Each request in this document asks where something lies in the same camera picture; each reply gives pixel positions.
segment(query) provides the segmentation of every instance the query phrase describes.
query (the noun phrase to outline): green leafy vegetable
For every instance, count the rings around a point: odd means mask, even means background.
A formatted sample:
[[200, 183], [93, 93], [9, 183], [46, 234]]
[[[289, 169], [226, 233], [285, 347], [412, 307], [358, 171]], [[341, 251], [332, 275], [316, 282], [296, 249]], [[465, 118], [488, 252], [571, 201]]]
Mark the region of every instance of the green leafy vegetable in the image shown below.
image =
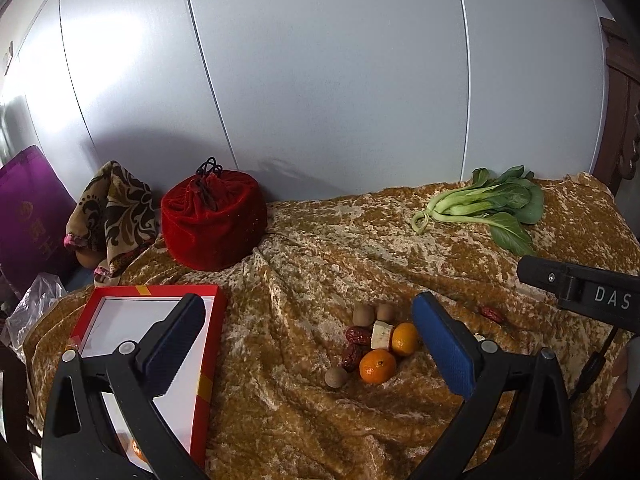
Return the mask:
[[471, 184], [433, 196], [426, 209], [411, 218], [418, 234], [433, 218], [437, 222], [487, 224], [494, 242], [517, 256], [533, 254], [531, 237], [524, 224], [535, 224], [542, 217], [544, 194], [532, 181], [533, 172], [524, 166], [509, 168], [491, 179], [486, 168], [474, 170]]

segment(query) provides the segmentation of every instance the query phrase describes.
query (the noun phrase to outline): silver bolt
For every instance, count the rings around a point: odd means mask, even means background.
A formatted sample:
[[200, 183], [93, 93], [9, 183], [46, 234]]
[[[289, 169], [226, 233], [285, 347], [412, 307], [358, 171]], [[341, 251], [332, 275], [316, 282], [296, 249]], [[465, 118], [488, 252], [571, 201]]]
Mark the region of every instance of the silver bolt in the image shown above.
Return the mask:
[[121, 354], [130, 354], [136, 349], [136, 344], [131, 341], [125, 341], [120, 346], [118, 346], [118, 352]]
[[495, 354], [498, 351], [498, 345], [491, 341], [490, 339], [485, 339], [480, 343], [480, 348], [482, 351], [487, 352], [488, 354]]
[[540, 353], [542, 354], [542, 357], [545, 359], [556, 358], [556, 353], [551, 348], [547, 348], [546, 346], [540, 351]]
[[67, 350], [65, 353], [62, 354], [62, 360], [65, 363], [68, 363], [69, 361], [72, 361], [74, 357], [76, 357], [76, 351], [75, 350]]

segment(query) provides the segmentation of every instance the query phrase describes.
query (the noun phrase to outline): brown velvet tablecloth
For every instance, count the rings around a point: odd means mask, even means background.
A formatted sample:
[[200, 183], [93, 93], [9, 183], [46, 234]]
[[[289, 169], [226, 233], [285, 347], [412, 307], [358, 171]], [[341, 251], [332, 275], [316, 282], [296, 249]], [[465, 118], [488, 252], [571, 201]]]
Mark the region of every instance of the brown velvet tablecloth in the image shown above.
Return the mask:
[[[640, 246], [608, 190], [587, 174], [541, 181], [545, 215], [527, 228], [539, 256], [638, 274]], [[456, 413], [452, 396], [421, 347], [382, 385], [354, 374], [341, 390], [324, 385], [337, 364], [354, 306], [391, 303], [410, 320], [412, 298], [431, 289], [473, 333], [503, 349], [546, 345], [571, 390], [609, 327], [554, 307], [522, 285], [518, 259], [481, 224], [408, 224], [428, 198], [454, 185], [395, 188], [321, 202], [270, 205], [259, 247], [221, 272], [177, 264], [162, 238], [139, 256], [123, 285], [217, 283], [229, 299], [209, 417], [206, 471], [213, 478], [404, 479]], [[70, 294], [24, 343], [42, 421], [69, 331], [90, 290]], [[498, 309], [503, 325], [478, 314]], [[573, 408], [577, 466], [584, 466], [612, 381], [619, 333], [596, 383]], [[506, 414], [504, 398], [472, 464], [489, 453]]]

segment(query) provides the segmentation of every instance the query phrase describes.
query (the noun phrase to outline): drawstring bag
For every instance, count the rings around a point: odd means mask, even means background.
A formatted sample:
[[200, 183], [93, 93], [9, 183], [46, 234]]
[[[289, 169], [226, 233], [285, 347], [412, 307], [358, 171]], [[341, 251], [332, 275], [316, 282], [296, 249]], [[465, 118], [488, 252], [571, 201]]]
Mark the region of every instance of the drawstring bag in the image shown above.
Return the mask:
[[238, 263], [267, 227], [267, 206], [255, 179], [223, 170], [213, 157], [162, 197], [161, 211], [169, 253], [196, 270]]

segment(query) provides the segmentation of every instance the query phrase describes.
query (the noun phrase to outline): plastic bag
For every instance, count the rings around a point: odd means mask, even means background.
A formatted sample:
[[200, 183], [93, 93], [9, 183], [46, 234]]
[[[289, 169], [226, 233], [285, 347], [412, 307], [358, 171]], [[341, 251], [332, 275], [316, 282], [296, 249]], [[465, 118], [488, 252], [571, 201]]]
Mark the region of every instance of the plastic bag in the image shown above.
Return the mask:
[[41, 272], [33, 280], [18, 306], [15, 307], [14, 313], [6, 319], [11, 346], [23, 363], [26, 360], [22, 351], [22, 343], [29, 330], [65, 294], [65, 287], [62, 286], [59, 277]]

